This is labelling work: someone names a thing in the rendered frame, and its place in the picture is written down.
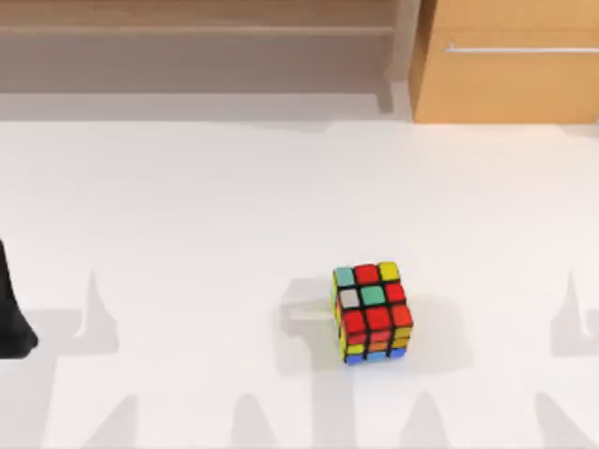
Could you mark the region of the wooden cupboard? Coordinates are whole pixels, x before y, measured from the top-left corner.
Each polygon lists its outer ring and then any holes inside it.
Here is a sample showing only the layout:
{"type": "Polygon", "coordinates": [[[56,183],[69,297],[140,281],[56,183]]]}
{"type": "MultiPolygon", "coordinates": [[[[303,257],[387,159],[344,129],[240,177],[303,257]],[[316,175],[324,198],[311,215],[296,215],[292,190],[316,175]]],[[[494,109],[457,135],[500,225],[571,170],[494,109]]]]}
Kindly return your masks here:
{"type": "Polygon", "coordinates": [[[421,0],[409,71],[417,123],[599,122],[599,54],[459,47],[599,47],[599,0],[421,0]]]}

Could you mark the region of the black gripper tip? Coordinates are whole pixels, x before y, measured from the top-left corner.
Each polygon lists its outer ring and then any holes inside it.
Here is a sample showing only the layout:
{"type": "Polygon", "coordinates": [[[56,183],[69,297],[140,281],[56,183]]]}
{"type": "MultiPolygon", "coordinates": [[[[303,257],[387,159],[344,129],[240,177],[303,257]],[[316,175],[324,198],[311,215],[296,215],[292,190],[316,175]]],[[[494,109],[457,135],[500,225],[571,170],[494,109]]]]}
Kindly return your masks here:
{"type": "Polygon", "coordinates": [[[16,300],[4,242],[0,240],[0,359],[22,359],[38,346],[38,337],[16,300]]]}

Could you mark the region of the open wooden shelf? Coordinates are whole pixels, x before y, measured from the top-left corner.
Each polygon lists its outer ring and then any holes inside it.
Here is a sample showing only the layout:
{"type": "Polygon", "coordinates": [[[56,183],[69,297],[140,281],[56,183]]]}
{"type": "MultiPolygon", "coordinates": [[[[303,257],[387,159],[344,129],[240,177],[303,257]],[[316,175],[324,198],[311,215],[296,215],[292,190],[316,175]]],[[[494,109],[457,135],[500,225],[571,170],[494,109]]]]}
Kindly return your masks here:
{"type": "Polygon", "coordinates": [[[0,0],[2,94],[369,94],[420,0],[0,0]]]}

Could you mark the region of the multicoloured puzzle cube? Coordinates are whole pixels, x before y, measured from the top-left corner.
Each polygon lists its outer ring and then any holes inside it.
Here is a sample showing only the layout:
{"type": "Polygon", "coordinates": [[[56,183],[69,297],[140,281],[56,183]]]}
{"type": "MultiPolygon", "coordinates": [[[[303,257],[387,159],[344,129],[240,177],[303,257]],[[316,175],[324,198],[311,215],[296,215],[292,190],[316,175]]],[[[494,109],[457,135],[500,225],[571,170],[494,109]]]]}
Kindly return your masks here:
{"type": "Polygon", "coordinates": [[[335,268],[329,304],[344,364],[356,366],[406,355],[414,319],[395,262],[335,268]]]}

